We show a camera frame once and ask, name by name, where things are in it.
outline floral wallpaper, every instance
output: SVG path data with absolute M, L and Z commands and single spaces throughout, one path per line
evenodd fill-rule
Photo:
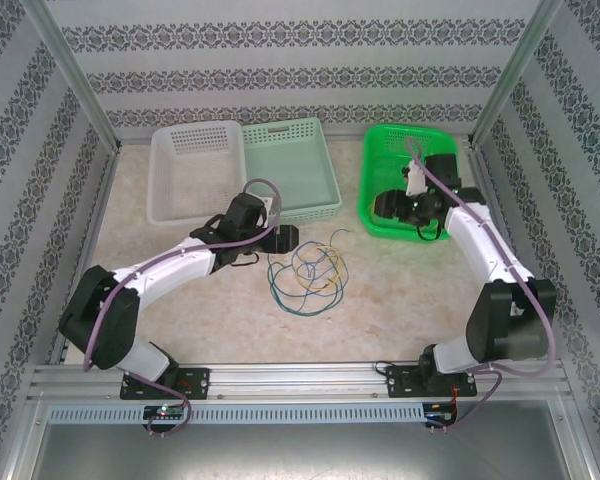
M 26 367 L 46 360 L 109 153 L 20 4 L 0 0 L 0 455 Z
M 284 0 L 247 11 L 195 0 L 183 11 L 140 0 L 131 15 L 125 0 L 48 5 L 118 135 L 133 141 L 183 120 L 308 115 L 326 132 L 385 121 L 469 133 L 538 0 L 457 3 Z
M 558 290 L 554 328 L 600 466 L 600 1 L 565 1 L 480 146 L 509 238 Z

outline plastic basket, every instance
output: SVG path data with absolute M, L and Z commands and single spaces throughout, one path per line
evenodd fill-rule
M 151 138 L 147 219 L 159 226 L 201 226 L 226 211 L 246 179 L 237 122 L 161 128 Z
M 405 188 L 402 168 L 411 162 L 411 155 L 405 146 L 408 136 L 418 139 L 422 145 L 423 157 L 437 153 L 458 154 L 453 137 L 440 130 L 407 125 L 376 125 L 370 128 L 364 137 L 358 214 L 373 236 L 423 242 L 415 226 L 401 223 L 396 218 L 386 219 L 373 214 L 376 196 L 387 190 Z M 420 231 L 423 236 L 433 238 L 437 225 L 434 220 Z M 443 229 L 439 239 L 448 237 Z
M 281 221 L 330 218 L 342 206 L 320 120 L 303 118 L 243 127 L 247 178 L 266 178 L 282 195 Z M 249 191 L 270 194 L 266 186 Z

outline white basket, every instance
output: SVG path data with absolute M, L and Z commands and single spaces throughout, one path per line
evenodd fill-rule
M 151 137 L 147 219 L 158 226 L 202 226 L 227 210 L 247 181 L 237 122 L 200 122 Z

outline black mounting bracket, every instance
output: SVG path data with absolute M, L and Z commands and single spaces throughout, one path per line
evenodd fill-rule
M 475 397 L 478 394 L 472 375 L 465 372 L 441 373 L 437 370 L 433 347 L 429 345 L 424 349 L 417 365 L 389 362 L 384 372 L 380 372 L 376 365 L 376 371 L 387 379 L 390 398 L 451 397 L 454 391 L 457 397 Z
M 189 400 L 206 400 L 210 373 L 211 370 L 208 368 L 178 368 L 175 381 L 170 388 L 182 393 Z M 127 374 L 122 377 L 120 398 L 122 400 L 178 399 L 162 390 L 145 385 Z
M 398 365 L 387 367 L 385 374 L 389 398 L 451 397 L 454 385 L 458 397 L 478 394 L 475 378 L 466 373 L 438 373 L 424 379 L 417 365 Z

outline enclosure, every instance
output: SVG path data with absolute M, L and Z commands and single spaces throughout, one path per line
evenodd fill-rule
M 341 206 L 298 226 L 303 241 L 347 231 L 342 303 L 283 312 L 266 259 L 153 303 L 138 334 L 212 373 L 182 437 L 145 438 L 122 373 L 83 374 L 57 326 L 89 266 L 136 264 L 191 231 L 147 220 L 152 134 L 313 117 Z M 505 376 L 446 436 L 373 367 L 462 334 L 481 285 L 453 239 L 361 223 L 363 136 L 388 123 L 451 134 L 464 184 L 558 292 L 556 369 Z M 0 0 L 0 478 L 68 472 L 600 478 L 600 0 Z

